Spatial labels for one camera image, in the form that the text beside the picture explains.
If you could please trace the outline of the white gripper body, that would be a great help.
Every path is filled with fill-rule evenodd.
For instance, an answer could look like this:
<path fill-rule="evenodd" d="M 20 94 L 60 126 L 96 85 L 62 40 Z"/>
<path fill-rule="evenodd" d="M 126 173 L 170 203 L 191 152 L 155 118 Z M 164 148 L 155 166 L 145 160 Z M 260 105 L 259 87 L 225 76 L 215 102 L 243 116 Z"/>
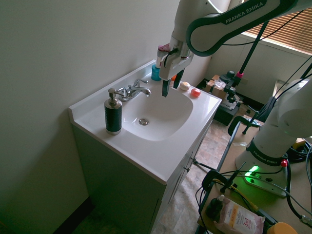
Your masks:
<path fill-rule="evenodd" d="M 174 75 L 190 65 L 194 53 L 190 52 L 187 58 L 182 58 L 178 53 L 169 55 L 166 62 L 163 61 L 159 71 L 159 77 L 162 80 L 170 80 Z"/>

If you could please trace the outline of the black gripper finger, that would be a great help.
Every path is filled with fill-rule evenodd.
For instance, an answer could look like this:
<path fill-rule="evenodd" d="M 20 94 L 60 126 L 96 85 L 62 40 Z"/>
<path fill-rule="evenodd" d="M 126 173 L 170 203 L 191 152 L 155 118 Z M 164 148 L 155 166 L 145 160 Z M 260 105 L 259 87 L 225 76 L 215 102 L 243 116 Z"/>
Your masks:
<path fill-rule="evenodd" d="M 184 69 L 182 69 L 180 72 L 177 73 L 176 78 L 174 80 L 173 88 L 175 89 L 178 88 L 181 78 L 183 76 L 183 73 L 184 73 Z"/>
<path fill-rule="evenodd" d="M 169 92 L 169 88 L 170 88 L 170 80 L 163 80 L 162 83 L 162 96 L 163 97 L 167 97 L 168 92 Z"/>

